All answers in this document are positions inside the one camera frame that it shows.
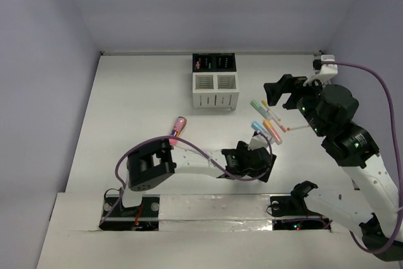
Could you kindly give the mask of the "pink glue stick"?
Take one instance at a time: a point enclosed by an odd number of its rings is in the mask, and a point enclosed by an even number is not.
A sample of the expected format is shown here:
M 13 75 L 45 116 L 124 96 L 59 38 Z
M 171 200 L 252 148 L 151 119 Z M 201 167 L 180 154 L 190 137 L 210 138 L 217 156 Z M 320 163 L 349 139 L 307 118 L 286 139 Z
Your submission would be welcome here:
M 170 132 L 170 136 L 179 137 L 186 127 L 187 119 L 185 117 L 179 116 L 173 124 Z

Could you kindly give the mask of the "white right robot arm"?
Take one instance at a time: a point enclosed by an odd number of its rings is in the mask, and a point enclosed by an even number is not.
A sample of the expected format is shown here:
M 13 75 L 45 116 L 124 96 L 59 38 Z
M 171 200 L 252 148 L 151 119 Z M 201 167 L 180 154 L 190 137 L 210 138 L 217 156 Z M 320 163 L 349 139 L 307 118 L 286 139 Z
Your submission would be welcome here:
M 268 105 L 275 106 L 288 93 L 283 108 L 302 114 L 316 136 L 323 139 L 321 146 L 354 181 L 367 203 L 351 205 L 341 194 L 303 181 L 273 211 L 289 208 L 298 214 L 310 211 L 325 215 L 347 228 L 360 249 L 382 261 L 402 260 L 402 196 L 372 136 L 352 121 L 358 100 L 343 86 L 305 81 L 306 77 L 285 74 L 275 83 L 264 84 Z

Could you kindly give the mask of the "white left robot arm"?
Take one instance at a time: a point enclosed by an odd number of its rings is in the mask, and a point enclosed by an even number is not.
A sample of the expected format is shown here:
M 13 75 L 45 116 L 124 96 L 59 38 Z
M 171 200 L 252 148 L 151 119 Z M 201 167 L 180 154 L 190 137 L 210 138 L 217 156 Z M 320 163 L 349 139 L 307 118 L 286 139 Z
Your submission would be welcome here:
M 210 152 L 155 139 L 139 145 L 125 159 L 125 191 L 117 207 L 133 215 L 144 195 L 268 193 L 276 156 L 262 137 L 253 137 L 233 149 Z

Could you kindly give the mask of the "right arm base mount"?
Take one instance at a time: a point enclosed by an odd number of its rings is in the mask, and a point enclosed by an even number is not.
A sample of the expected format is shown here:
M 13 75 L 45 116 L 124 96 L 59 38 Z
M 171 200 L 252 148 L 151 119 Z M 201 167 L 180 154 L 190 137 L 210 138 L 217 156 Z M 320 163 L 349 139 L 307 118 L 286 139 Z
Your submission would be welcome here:
M 270 196 L 266 213 L 272 218 L 274 231 L 331 231 L 332 220 L 308 210 L 303 200 L 291 195 Z

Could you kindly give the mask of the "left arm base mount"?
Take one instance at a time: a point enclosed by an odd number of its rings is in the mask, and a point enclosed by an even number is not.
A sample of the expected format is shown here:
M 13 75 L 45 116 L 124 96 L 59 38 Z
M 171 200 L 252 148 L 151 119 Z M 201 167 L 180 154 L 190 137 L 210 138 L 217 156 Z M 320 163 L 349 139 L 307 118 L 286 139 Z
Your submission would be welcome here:
M 122 192 L 115 188 L 104 192 L 98 227 L 102 231 L 158 231 L 160 196 L 144 195 L 139 205 L 126 207 Z

